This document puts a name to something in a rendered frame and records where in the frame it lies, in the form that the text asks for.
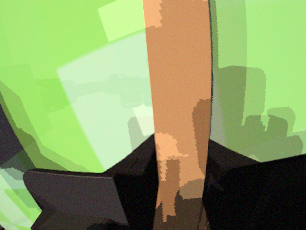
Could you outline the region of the long brown wooden rail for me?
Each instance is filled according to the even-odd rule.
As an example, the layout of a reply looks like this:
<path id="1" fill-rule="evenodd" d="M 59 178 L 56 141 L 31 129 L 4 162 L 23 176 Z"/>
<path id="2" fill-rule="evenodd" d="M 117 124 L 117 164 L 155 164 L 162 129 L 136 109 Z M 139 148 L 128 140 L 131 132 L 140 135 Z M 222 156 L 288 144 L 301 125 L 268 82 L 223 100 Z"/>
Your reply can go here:
<path id="1" fill-rule="evenodd" d="M 212 103 L 208 0 L 142 0 L 164 230 L 197 230 Z"/>

